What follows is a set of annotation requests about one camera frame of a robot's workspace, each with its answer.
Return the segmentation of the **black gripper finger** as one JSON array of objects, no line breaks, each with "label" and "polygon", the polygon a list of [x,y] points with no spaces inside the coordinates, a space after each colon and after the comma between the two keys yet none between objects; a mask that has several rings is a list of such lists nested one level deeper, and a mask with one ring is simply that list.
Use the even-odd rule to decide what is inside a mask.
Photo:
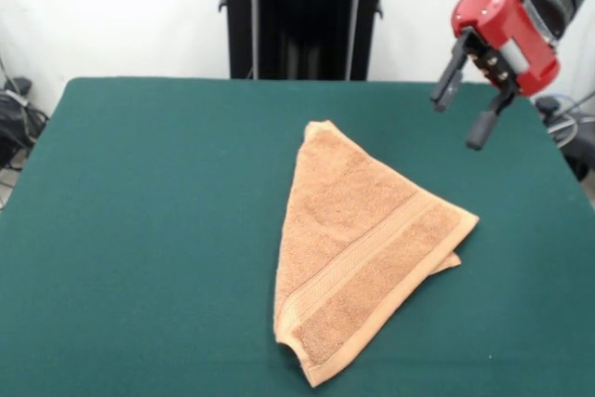
[{"label": "black gripper finger", "polygon": [[471,29],[464,30],[457,38],[442,76],[430,94],[435,112],[445,112],[452,104],[463,78],[463,68],[468,60],[468,42]]},{"label": "black gripper finger", "polygon": [[466,146],[474,151],[480,151],[490,138],[500,114],[514,101],[514,89],[501,90],[482,111],[466,137]]}]

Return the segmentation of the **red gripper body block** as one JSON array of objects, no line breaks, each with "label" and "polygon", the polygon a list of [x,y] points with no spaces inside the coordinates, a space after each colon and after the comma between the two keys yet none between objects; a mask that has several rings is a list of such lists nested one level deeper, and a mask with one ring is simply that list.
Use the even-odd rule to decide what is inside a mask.
[{"label": "red gripper body block", "polygon": [[524,96],[549,86],[560,63],[525,8],[526,0],[459,0],[452,13],[455,37],[494,86],[511,82]]}]

